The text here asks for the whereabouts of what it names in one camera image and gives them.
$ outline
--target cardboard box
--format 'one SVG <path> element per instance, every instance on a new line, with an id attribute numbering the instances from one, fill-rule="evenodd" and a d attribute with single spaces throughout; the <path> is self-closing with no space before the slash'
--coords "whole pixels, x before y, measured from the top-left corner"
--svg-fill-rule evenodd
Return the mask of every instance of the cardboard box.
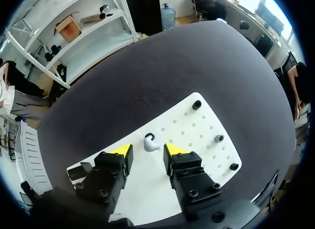
<path id="1" fill-rule="evenodd" d="M 81 34 L 81 29 L 73 19 L 72 15 L 67 16 L 60 23 L 58 23 L 56 25 L 56 31 L 58 31 L 68 43 L 73 41 Z"/>

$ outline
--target white pegboard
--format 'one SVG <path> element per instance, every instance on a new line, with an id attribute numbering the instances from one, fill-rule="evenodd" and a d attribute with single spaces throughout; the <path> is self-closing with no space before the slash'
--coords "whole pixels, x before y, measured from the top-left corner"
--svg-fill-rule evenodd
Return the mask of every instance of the white pegboard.
<path id="1" fill-rule="evenodd" d="M 195 111 L 192 105 L 201 101 Z M 144 136 L 155 135 L 160 150 L 146 152 Z M 215 136 L 224 135 L 222 143 L 215 143 Z M 206 173 L 222 186 L 241 168 L 241 159 L 223 125 L 199 93 L 193 93 L 138 130 L 108 146 L 109 152 L 127 143 L 133 144 L 133 164 L 126 187 L 121 191 L 115 214 L 129 218 L 134 225 L 155 222 L 181 212 L 175 190 L 171 188 L 163 162 L 163 145 L 172 143 L 185 151 L 195 151 L 202 158 Z M 100 153 L 82 160 L 94 166 L 94 158 Z M 232 163 L 239 165 L 236 171 L 229 169 Z M 67 170 L 79 166 L 77 163 Z"/>

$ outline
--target small white toy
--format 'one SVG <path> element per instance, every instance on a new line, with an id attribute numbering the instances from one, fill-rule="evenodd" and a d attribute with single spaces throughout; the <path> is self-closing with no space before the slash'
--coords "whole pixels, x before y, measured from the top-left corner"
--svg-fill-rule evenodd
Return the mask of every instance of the small white toy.
<path id="1" fill-rule="evenodd" d="M 144 137 L 144 149 L 147 152 L 152 152 L 154 150 L 159 149 L 158 144 L 156 144 L 153 140 L 155 139 L 154 134 L 152 133 L 148 133 L 146 134 L 146 136 Z"/>

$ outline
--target dark gray tabletop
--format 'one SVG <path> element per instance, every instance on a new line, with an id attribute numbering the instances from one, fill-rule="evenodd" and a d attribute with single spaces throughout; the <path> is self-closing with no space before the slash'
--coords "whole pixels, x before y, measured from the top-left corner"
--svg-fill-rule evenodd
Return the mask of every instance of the dark gray tabletop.
<path id="1" fill-rule="evenodd" d="M 280 183 L 295 148 L 284 91 L 241 34 L 210 21 L 162 32 L 120 50 L 56 102 L 38 128 L 52 185 L 74 192 L 67 167 L 193 92 L 206 99 L 242 159 L 240 171 L 222 188 L 223 196 L 252 199 L 277 169 Z"/>

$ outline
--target blue water bottle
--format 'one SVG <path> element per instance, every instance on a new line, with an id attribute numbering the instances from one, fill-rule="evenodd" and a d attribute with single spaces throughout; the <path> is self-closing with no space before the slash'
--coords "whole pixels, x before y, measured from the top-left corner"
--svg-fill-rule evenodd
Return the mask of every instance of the blue water bottle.
<path id="1" fill-rule="evenodd" d="M 164 3 L 164 8 L 161 9 L 162 26 L 163 30 L 169 30 L 175 26 L 175 10 L 168 7 L 167 3 Z"/>

